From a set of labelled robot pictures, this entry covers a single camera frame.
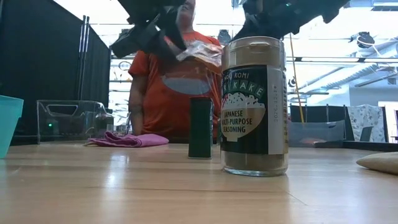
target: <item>plastic bag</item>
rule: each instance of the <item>plastic bag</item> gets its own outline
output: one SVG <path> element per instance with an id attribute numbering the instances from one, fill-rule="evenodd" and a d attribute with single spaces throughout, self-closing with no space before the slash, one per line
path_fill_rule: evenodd
<path id="1" fill-rule="evenodd" d="M 185 51 L 177 55 L 177 60 L 182 62 L 187 58 L 204 63 L 209 70 L 216 74 L 221 74 L 221 55 L 223 49 L 214 44 L 203 43 L 202 41 L 192 42 Z"/>

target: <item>beige cushion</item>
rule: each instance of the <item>beige cushion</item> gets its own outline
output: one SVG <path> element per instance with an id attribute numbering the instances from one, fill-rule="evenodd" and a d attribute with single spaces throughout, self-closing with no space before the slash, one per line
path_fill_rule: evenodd
<path id="1" fill-rule="evenodd" d="M 372 154 L 356 163 L 368 169 L 398 175 L 398 152 Z"/>

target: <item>jar label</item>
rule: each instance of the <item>jar label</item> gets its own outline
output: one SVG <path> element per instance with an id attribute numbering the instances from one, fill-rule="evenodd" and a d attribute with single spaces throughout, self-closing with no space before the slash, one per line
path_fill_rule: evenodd
<path id="1" fill-rule="evenodd" d="M 265 65 L 223 72 L 221 149 L 245 154 L 285 154 L 287 89 L 283 71 Z"/>

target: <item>person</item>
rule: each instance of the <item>person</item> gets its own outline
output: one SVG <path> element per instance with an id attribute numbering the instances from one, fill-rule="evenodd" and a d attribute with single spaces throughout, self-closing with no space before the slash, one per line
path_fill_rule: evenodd
<path id="1" fill-rule="evenodd" d="M 177 25 L 186 45 L 202 41 L 220 46 L 215 38 L 193 30 L 195 5 L 195 0 L 187 0 L 178 11 Z M 142 51 L 137 52 L 129 74 L 132 76 L 129 111 L 135 135 L 158 134 L 171 141 L 188 139 L 190 98 L 209 97 L 214 104 L 213 137 L 217 137 L 220 74 L 194 59 L 167 66 L 167 62 L 161 61 L 156 55 L 147 55 Z"/>

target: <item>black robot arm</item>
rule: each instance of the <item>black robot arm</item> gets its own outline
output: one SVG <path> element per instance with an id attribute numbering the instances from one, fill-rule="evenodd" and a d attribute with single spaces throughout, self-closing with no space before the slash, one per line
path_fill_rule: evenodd
<path id="1" fill-rule="evenodd" d="M 176 60 L 165 41 L 167 37 L 185 50 L 176 19 L 185 0 L 118 0 L 130 15 L 134 27 L 121 34 L 111 46 L 115 56 L 125 57 L 142 50 L 165 60 Z M 334 19 L 349 0 L 244 0 L 246 21 L 234 39 L 268 36 L 281 39 L 297 34 L 312 19 L 322 16 L 326 23 Z"/>

